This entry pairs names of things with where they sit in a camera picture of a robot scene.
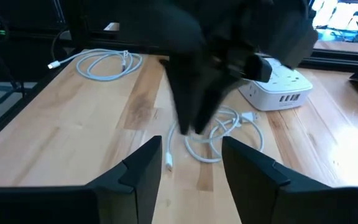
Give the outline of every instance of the wooden table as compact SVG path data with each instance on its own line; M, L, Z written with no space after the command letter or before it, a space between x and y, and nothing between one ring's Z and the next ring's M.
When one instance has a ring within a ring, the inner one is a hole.
M152 136L167 137L174 110L157 56L145 55L138 71L115 82L81 77L76 61L0 132L0 186L85 184ZM93 71L115 73L120 67L109 59ZM259 112L264 153L325 184L358 185L358 91L347 81L350 74L300 72L314 86L305 105ZM255 110L237 90L224 104ZM232 135L258 146L250 125ZM195 148L210 156L207 146ZM154 223L240 223L223 164L200 164L178 134L173 155L173 172L163 167Z

